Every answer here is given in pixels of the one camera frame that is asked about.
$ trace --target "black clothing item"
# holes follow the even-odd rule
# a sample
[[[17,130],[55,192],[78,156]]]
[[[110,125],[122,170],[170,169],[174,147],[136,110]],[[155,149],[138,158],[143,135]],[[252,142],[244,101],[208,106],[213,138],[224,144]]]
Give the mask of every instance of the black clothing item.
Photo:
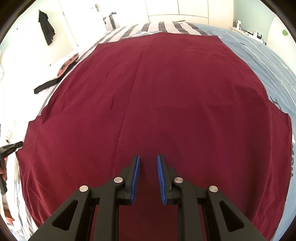
[[[50,45],[52,43],[52,40],[54,38],[55,32],[54,28],[50,25],[48,21],[48,16],[46,13],[39,10],[39,20],[38,22],[41,25],[42,32],[44,34],[45,40],[47,42],[47,45]]]
[[[58,84],[64,77],[65,75],[78,63],[78,60],[74,61],[73,63],[71,63],[68,68],[66,69],[66,71],[58,78],[54,79],[54,80],[50,80],[45,82],[44,84],[38,86],[36,89],[34,89],[34,94],[38,94],[40,91],[45,90],[53,85]]]

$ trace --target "blue bedsheet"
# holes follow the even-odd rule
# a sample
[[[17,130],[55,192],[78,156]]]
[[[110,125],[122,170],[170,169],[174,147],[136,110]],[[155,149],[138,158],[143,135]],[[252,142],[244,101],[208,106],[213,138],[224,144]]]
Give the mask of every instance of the blue bedsheet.
[[[208,35],[217,35],[237,56],[239,56],[262,81],[269,99],[292,120],[292,133],[296,132],[296,75],[288,65],[265,44],[248,36],[215,28],[204,24],[195,24]],[[294,159],[292,155],[291,181],[285,204],[284,214],[276,231],[274,241],[278,241],[296,215],[296,177],[293,175]]]

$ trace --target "door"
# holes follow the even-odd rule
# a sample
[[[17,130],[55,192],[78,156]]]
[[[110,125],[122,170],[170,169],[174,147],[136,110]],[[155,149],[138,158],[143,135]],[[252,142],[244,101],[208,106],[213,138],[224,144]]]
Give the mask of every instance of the door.
[[[78,46],[97,42],[107,31],[96,0],[59,1]]]

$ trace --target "door handle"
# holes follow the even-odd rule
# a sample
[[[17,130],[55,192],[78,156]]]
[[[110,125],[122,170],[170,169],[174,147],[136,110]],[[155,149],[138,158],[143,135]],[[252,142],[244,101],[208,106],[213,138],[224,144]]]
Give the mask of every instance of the door handle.
[[[94,7],[91,7],[91,9],[92,9],[92,8],[96,8],[96,10],[97,10],[98,12],[100,11],[98,4],[95,4]]]

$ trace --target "electrical outlet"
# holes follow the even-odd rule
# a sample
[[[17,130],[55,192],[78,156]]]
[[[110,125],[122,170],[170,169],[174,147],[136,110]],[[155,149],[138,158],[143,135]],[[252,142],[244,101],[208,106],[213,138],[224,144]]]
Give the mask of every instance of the electrical outlet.
[[[11,135],[12,135],[12,132],[11,131],[8,131],[7,134],[6,134],[6,137],[8,138],[8,140],[10,140]]]

